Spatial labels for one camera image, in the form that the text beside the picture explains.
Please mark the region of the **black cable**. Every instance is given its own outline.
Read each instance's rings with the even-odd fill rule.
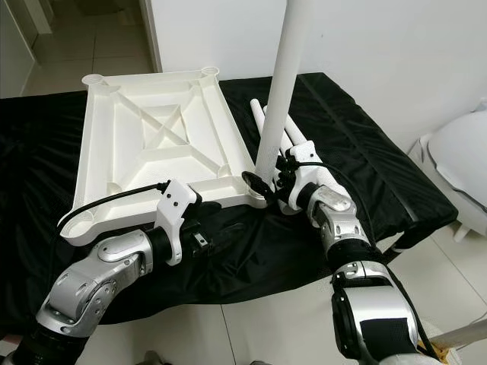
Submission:
[[[348,176],[346,176],[341,170],[337,169],[336,167],[331,166],[331,165],[329,165],[327,163],[324,163],[324,162],[296,162],[292,166],[294,166],[294,167],[321,166],[321,167],[327,168],[328,170],[332,170],[335,173],[338,173],[355,190],[355,194],[357,196],[358,202],[360,203],[360,206],[362,208],[362,211],[364,212],[365,217],[367,219],[367,224],[368,224],[368,227],[369,227],[369,234],[371,235],[369,237],[370,238],[370,241],[371,241],[371,245],[374,248],[376,247],[375,235],[374,235],[374,228],[372,227],[371,216],[368,213],[368,209],[367,209],[367,207],[366,207],[366,205],[364,203],[364,199],[362,199],[360,193],[358,192],[357,187],[350,180],[350,178]]]
[[[373,247],[375,247],[374,228],[372,227],[371,216],[369,215],[368,210],[365,207],[364,200],[362,199],[360,193],[358,192],[357,188],[355,187],[355,184],[349,179],[349,177],[346,176],[341,170],[337,169],[336,167],[331,166],[327,163],[323,163],[323,162],[296,162],[296,163],[294,163],[294,166],[295,167],[322,166],[322,167],[325,167],[329,170],[332,170],[332,171],[338,173],[344,180],[346,180],[346,182],[355,190],[355,193],[356,193],[357,198],[360,202],[362,210],[365,213],[365,217],[367,218],[368,226],[369,226],[369,230],[370,230],[370,234],[371,234],[371,240],[373,241]],[[435,360],[439,361],[438,356],[436,355],[436,352],[434,352],[433,346],[431,345],[431,342],[429,341],[428,336],[426,335],[425,329],[423,328],[423,325],[421,324],[421,320],[419,319],[418,313],[416,312],[416,308],[412,304],[412,300],[406,292],[406,289],[404,288],[403,284],[399,281],[397,276],[389,269],[389,267],[387,267],[387,270],[390,274],[390,277],[393,279],[394,283],[399,288],[399,291],[401,292],[401,294],[404,296],[404,298],[408,302],[409,306],[411,307],[412,313],[413,313],[415,320],[416,320],[416,324],[418,326],[418,333],[419,333],[419,336],[421,337],[421,339],[423,341],[423,344],[426,347],[427,355],[430,357],[433,357]]]
[[[161,192],[164,193],[164,191],[166,190],[169,183],[170,183],[170,180],[168,180],[167,182],[159,182],[157,184],[143,186],[143,187],[137,188],[137,189],[127,190],[126,192],[121,192],[119,194],[107,196],[106,198],[102,198],[102,199],[96,200],[95,202],[91,202],[89,204],[83,205],[82,207],[75,209],[74,211],[72,211],[71,213],[66,215],[59,222],[59,224],[56,227],[56,232],[54,233],[53,239],[57,239],[58,235],[62,232],[62,229],[65,227],[65,225],[71,219],[73,219],[74,217],[76,217],[77,215],[79,215],[80,213],[82,213],[84,211],[95,208],[95,207],[102,205],[102,204],[105,204],[107,202],[111,202],[113,200],[117,200],[117,199],[124,198],[126,196],[130,196],[130,195],[134,195],[134,194],[139,194],[140,192],[147,192],[147,191],[152,190],[152,189],[157,189],[157,190],[160,190]],[[49,273],[48,273],[49,274],[49,280],[48,280],[48,288],[47,288],[48,293],[51,290],[51,284],[53,282],[54,258],[56,255],[57,243],[58,243],[58,241],[56,241],[54,243],[53,240],[51,240],[51,251],[49,253]]]

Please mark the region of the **black cloth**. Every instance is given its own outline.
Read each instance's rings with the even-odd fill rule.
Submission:
[[[249,102],[266,105],[270,78],[221,81],[220,86],[251,157],[259,134]],[[86,255],[56,237],[75,190],[86,92],[2,100],[0,110],[0,328],[22,333],[49,290],[49,248],[58,245],[54,275]],[[290,115],[317,147],[352,197],[369,236],[405,234],[414,246],[453,221],[456,209],[414,163],[324,74],[298,76]],[[145,276],[110,305],[104,323],[153,315],[182,303],[235,303],[290,290],[329,274],[317,233],[303,214],[285,217],[276,206],[226,208],[202,219],[209,233],[241,223],[240,239],[210,257],[184,259]]]

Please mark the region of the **white plastic tray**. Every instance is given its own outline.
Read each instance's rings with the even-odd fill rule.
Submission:
[[[178,179],[223,207],[265,202],[242,171],[255,167],[220,87],[217,68],[103,77],[88,75],[88,104],[73,209],[108,195]],[[160,192],[117,199],[73,218],[72,245],[155,220]]]

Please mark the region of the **white appliance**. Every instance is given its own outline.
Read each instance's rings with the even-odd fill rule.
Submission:
[[[487,236],[487,103],[423,135],[409,157],[457,207],[455,241],[469,230]]]

